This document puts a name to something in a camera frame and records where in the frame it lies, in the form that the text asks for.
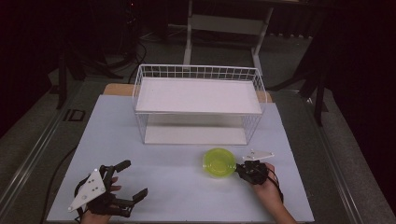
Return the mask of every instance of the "hand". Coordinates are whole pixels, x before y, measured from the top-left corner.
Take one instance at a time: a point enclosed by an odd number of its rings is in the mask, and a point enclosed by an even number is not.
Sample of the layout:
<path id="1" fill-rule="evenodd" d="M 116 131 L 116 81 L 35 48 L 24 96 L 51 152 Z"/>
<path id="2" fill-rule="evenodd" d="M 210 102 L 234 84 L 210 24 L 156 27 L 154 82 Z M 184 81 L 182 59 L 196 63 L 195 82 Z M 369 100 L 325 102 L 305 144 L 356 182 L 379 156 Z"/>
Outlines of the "hand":
<path id="1" fill-rule="evenodd" d="M 265 165 L 272 171 L 268 172 L 268 177 L 272 178 L 277 183 L 277 179 L 274 175 L 275 167 L 270 163 L 265 163 Z M 273 182 L 266 180 L 262 185 L 252 185 L 251 187 L 253 187 L 262 205 L 274 217 L 277 224 L 297 223 L 283 205 L 279 191 Z"/>
<path id="2" fill-rule="evenodd" d="M 277 183 L 277 179 L 273 172 L 275 172 L 275 167 L 270 163 L 265 163 L 267 168 L 272 172 L 268 172 L 268 177 L 275 180 Z M 267 208 L 270 209 L 274 206 L 279 206 L 282 203 L 282 200 L 279 196 L 279 192 L 275 184 L 269 180 L 266 180 L 262 185 L 252 185 L 254 191 L 256 192 L 257 196 L 259 197 L 262 204 Z"/>
<path id="3" fill-rule="evenodd" d="M 116 183 L 119 178 L 117 176 L 111 178 L 111 182 Z M 121 186 L 111 186 L 111 191 L 120 190 Z M 97 215 L 93 214 L 90 210 L 87 210 L 81 219 L 81 224 L 107 224 L 111 216 L 109 215 Z"/>

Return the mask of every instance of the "gray carpet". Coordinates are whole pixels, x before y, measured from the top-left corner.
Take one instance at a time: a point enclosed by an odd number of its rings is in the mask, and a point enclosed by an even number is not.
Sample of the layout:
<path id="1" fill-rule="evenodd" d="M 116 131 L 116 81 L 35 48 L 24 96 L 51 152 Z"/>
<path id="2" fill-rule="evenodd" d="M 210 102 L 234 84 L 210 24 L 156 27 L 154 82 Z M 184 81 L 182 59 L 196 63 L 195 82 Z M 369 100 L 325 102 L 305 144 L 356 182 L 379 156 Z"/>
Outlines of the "gray carpet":
<path id="1" fill-rule="evenodd" d="M 145 63 L 182 63 L 184 42 L 174 39 L 164 42 L 142 41 L 147 48 Z M 249 48 L 244 43 L 230 48 L 230 43 L 210 43 L 196 39 L 192 48 L 191 63 L 252 66 Z M 261 51 L 264 83 L 272 86 L 290 77 L 304 54 L 309 39 L 269 36 Z M 107 83 L 126 82 L 134 65 L 118 71 L 124 80 L 111 80 L 97 74 L 90 74 L 84 82 L 69 81 L 70 97 L 65 109 L 57 111 L 57 96 L 46 94 L 37 104 L 0 140 L 1 183 L 4 191 L 12 176 L 17 172 L 35 143 L 46 131 L 47 124 L 54 118 L 61 121 L 50 133 L 51 138 L 43 146 L 43 153 L 34 165 L 21 192 L 15 197 L 3 223 L 38 223 L 46 202 L 46 193 L 54 169 L 64 156 L 77 144 L 84 132 L 97 96 L 103 92 Z M 298 90 L 300 83 L 287 89 Z M 329 91 L 325 104 L 328 112 L 323 112 L 324 128 L 319 128 L 312 119 L 309 103 L 295 91 L 272 92 L 285 126 L 290 146 L 299 168 L 304 187 L 315 217 L 315 223 L 396 223 L 370 170 L 362 157 L 346 122 Z M 83 121 L 63 121 L 67 109 L 85 111 Z M 351 220 L 345 207 L 339 180 L 334 176 L 334 164 L 329 160 L 329 151 L 336 160 L 342 174 L 341 180 L 347 183 L 354 203 L 358 207 L 361 220 Z M 56 195 L 72 155 L 70 155 L 56 174 L 47 211 Z"/>

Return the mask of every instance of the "white panel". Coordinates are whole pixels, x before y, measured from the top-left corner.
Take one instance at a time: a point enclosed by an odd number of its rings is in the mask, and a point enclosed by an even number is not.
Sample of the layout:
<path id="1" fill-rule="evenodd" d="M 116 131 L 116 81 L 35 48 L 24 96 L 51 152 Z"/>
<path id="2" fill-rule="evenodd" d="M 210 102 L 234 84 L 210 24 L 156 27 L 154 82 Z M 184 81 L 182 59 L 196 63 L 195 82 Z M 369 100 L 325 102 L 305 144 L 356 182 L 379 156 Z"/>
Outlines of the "white panel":
<path id="1" fill-rule="evenodd" d="M 147 144 L 246 145 L 240 116 L 148 116 Z"/>
<path id="2" fill-rule="evenodd" d="M 260 115 L 251 81 L 143 77 L 138 113 Z"/>
<path id="3" fill-rule="evenodd" d="M 95 169 L 79 190 L 75 200 L 70 204 L 70 207 L 68 208 L 69 212 L 80 208 L 82 205 L 92 201 L 105 192 L 106 188 L 102 177 L 99 171 Z"/>

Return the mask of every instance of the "yellow-green bowl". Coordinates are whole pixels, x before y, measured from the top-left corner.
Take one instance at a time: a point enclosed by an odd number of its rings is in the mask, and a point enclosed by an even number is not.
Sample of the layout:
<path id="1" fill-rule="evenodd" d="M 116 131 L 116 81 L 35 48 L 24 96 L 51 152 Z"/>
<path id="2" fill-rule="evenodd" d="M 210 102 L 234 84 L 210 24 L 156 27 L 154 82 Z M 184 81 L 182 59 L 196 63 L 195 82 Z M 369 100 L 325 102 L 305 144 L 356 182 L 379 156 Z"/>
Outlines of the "yellow-green bowl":
<path id="1" fill-rule="evenodd" d="M 227 149 L 215 147 L 205 153 L 203 166 L 213 177 L 226 177 L 235 171 L 235 156 Z"/>

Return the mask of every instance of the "white tabletop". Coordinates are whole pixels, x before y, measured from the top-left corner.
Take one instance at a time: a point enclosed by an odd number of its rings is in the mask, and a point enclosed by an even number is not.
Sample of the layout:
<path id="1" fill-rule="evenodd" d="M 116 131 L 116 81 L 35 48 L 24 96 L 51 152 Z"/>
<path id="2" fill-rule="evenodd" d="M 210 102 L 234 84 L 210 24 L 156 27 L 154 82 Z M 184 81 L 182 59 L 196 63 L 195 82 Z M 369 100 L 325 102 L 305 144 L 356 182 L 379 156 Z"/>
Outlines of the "white tabletop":
<path id="1" fill-rule="evenodd" d="M 247 182 L 237 173 L 215 179 L 202 169 L 202 157 L 212 147 L 144 145 L 138 131 L 132 97 L 101 95 L 64 177 L 48 221 L 72 221 L 69 213 L 76 185 L 94 168 L 130 160 L 115 174 L 120 199 L 131 199 L 148 188 L 148 196 L 122 222 L 272 222 Z M 275 104 L 268 104 L 248 146 L 224 146 L 242 162 L 249 151 L 274 152 L 265 161 L 276 167 L 285 205 L 297 221 L 313 221 L 303 183 Z"/>

